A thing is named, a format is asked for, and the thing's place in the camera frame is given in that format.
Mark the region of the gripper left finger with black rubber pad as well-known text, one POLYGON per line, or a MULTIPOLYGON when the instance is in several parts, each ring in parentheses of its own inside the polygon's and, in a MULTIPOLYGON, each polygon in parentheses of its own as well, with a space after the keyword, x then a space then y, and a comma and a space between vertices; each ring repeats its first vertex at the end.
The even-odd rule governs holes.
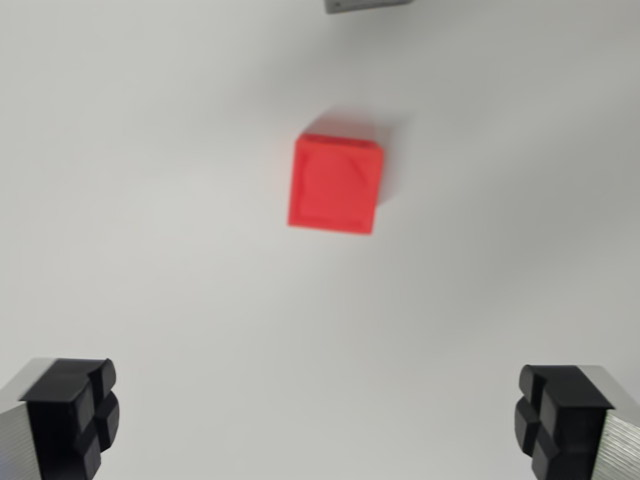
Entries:
POLYGON ((110 359, 35 358, 1 388, 1 477, 95 477, 120 407, 110 359))

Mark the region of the gripper right finger with black rubber pad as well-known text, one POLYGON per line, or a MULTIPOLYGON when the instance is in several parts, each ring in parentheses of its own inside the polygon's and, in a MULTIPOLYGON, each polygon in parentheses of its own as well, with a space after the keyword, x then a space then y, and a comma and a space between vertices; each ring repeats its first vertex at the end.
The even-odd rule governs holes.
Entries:
POLYGON ((525 365, 515 436, 544 480, 639 477, 639 403, 600 366, 525 365))

